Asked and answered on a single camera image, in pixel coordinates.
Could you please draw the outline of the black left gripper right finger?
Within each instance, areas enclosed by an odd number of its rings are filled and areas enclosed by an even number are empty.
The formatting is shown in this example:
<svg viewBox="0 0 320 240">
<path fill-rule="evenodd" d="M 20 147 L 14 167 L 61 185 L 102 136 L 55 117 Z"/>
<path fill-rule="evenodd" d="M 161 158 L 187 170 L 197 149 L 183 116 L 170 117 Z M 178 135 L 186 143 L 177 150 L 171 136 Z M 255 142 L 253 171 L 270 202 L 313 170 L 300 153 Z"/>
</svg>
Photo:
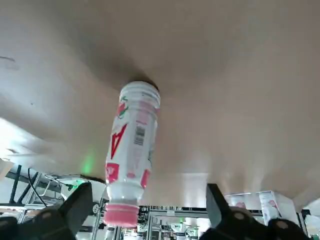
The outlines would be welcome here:
<svg viewBox="0 0 320 240">
<path fill-rule="evenodd" d="M 229 206 L 215 183 L 206 186 L 206 211 L 211 227 L 201 240 L 309 240 L 294 222 L 275 218 L 267 225 L 259 223 L 252 214 L 240 207 Z"/>
</svg>

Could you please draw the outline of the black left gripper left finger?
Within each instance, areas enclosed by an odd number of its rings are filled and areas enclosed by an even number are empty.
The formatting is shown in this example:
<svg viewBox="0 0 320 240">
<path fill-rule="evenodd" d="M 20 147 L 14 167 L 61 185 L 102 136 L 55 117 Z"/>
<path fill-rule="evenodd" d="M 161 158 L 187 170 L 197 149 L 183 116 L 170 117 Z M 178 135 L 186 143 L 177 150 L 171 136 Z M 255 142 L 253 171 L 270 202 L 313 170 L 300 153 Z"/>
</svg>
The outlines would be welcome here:
<svg viewBox="0 0 320 240">
<path fill-rule="evenodd" d="M 18 223 L 14 217 L 0 219 L 2 240 L 75 240 L 93 208 L 92 184 L 84 182 L 62 205 L 48 206 L 32 219 Z"/>
</svg>

